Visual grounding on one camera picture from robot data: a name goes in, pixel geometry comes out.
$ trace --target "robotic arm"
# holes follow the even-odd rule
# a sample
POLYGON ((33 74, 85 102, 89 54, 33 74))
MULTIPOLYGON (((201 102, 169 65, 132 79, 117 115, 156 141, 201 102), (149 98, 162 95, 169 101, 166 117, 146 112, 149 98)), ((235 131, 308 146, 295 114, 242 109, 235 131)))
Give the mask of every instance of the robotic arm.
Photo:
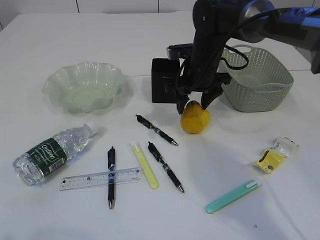
POLYGON ((171 45, 168 58, 184 59, 172 86, 179 114, 192 91, 202 92, 201 105, 209 104, 229 84, 227 73, 217 73, 230 38, 258 43, 264 38, 311 51, 311 71, 320 73, 320 9, 274 9, 268 0, 197 0, 192 12, 193 44, 171 45))

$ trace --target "green bottle label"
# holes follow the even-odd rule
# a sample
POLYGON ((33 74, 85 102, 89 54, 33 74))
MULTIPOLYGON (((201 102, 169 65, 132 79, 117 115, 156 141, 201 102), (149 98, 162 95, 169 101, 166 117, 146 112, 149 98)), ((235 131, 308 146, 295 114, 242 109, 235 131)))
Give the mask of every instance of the green bottle label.
POLYGON ((47 176, 67 161, 67 155, 53 138, 49 138, 26 152, 32 158, 34 165, 47 176))

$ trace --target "basket handle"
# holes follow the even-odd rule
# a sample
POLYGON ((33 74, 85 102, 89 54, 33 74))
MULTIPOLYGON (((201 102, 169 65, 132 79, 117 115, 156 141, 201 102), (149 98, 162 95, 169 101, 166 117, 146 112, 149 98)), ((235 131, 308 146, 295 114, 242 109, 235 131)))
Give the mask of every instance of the basket handle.
POLYGON ((244 53, 250 53, 252 50, 255 49, 255 47, 253 46, 249 46, 249 45, 245 45, 245 44, 238 44, 238 45, 235 45, 235 46, 232 46, 234 49, 236 48, 247 48, 247 49, 250 49, 249 51, 245 51, 244 53))
POLYGON ((256 87, 253 87, 252 90, 257 93, 257 94, 263 94, 263 93, 277 93, 277 92, 282 92, 284 89, 288 88, 290 86, 290 84, 282 84, 282 83, 266 83, 266 84, 263 84, 263 85, 260 85, 260 86, 256 86, 256 87), (279 87, 279 88, 282 88, 282 89, 279 89, 279 90, 274 90, 274 91, 259 91, 257 89, 261 88, 261 87, 279 87))

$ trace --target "ruler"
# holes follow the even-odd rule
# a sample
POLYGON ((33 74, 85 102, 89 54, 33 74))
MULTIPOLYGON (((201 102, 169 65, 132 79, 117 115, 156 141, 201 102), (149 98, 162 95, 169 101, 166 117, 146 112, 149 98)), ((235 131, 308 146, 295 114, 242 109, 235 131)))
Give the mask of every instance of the ruler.
POLYGON ((62 179, 60 191, 107 186, 109 184, 109 175, 115 184, 135 183, 143 179, 143 172, 139 167, 69 176, 62 179))

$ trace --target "teal highlighter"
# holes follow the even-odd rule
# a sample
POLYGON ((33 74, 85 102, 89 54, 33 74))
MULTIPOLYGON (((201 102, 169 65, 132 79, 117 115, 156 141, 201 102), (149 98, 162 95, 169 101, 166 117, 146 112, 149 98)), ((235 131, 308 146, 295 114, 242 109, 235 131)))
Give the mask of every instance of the teal highlighter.
POLYGON ((256 190, 260 186, 261 184, 256 180, 250 180, 245 184, 239 186, 238 188, 232 190, 231 192, 227 193, 226 195, 208 204, 205 207, 205 211, 208 214, 213 214, 216 211, 238 200, 239 198, 242 198, 244 195, 251 193, 253 190, 256 190))

